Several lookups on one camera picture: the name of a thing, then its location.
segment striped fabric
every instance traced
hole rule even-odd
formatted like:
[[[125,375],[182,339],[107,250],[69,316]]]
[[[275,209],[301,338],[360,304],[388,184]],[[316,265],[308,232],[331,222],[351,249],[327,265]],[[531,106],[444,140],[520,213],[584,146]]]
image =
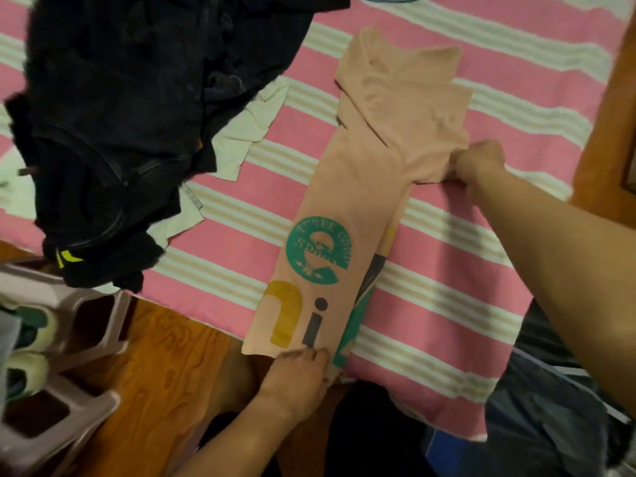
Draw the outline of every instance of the striped fabric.
[[[24,82],[27,6],[0,0],[0,95]],[[237,183],[190,188],[204,222],[146,272],[143,296],[244,337],[336,121],[338,58],[376,25],[402,47],[459,45],[475,95],[465,127],[498,138],[509,169],[565,200],[633,0],[419,0],[316,15],[287,72],[292,87]],[[8,117],[0,111],[0,153]],[[0,198],[4,197],[0,188]],[[0,237],[38,250],[29,221],[0,213]],[[390,389],[401,408],[459,436],[485,437],[484,402],[530,302],[497,236],[455,183],[420,185],[371,298],[346,373]]]

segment pink plastic stool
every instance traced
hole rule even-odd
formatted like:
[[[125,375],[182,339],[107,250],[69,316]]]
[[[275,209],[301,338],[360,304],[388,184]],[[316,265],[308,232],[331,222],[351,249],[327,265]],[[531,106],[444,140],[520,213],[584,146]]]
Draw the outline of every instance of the pink plastic stool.
[[[68,408],[68,416],[39,435],[28,438],[5,422],[0,423],[0,461],[12,476],[27,477],[58,452],[68,451],[54,467],[51,477],[61,477],[85,446],[96,428],[119,406],[120,397],[108,391],[91,397],[67,379],[52,375],[43,390]],[[36,408],[46,412],[47,408]]]
[[[0,293],[16,302],[42,304],[56,312],[59,328],[55,343],[46,352],[51,372],[59,373],[125,351],[128,342],[120,341],[120,334],[131,296],[123,291],[110,296],[93,289],[69,288],[60,276],[37,271],[44,264],[39,257],[0,263]],[[104,336],[94,346],[73,352],[69,343],[78,311],[82,304],[100,298],[105,304],[112,304]]]

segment green shoe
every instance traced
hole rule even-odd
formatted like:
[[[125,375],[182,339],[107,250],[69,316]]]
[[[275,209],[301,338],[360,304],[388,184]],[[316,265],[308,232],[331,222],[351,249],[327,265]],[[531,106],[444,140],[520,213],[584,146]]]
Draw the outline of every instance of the green shoe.
[[[44,352],[55,341],[57,318],[45,306],[14,303],[0,299],[0,308],[22,320],[20,335],[13,349],[15,351]]]
[[[38,393],[48,377],[48,361],[44,355],[13,352],[6,361],[7,392],[10,402]]]

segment hand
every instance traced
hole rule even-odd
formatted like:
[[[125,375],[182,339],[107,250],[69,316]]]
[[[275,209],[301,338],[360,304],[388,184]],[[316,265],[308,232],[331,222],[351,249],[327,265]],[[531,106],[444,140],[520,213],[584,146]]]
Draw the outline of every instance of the hand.
[[[327,393],[324,379],[329,365],[327,350],[307,349],[281,353],[265,376],[256,399],[282,412],[296,426],[318,408]]]
[[[504,151],[496,140],[472,143],[464,151],[453,152],[450,161],[456,176],[468,185],[469,191],[481,171],[505,169]]]

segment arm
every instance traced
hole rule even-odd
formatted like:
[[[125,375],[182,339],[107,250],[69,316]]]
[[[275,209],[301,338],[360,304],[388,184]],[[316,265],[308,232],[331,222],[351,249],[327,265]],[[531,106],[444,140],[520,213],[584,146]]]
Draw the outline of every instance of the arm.
[[[636,232],[510,174],[496,142],[472,145],[454,159],[563,342],[636,416]]]
[[[328,363],[326,350],[281,354],[256,397],[176,477],[261,475],[284,438],[322,401]]]

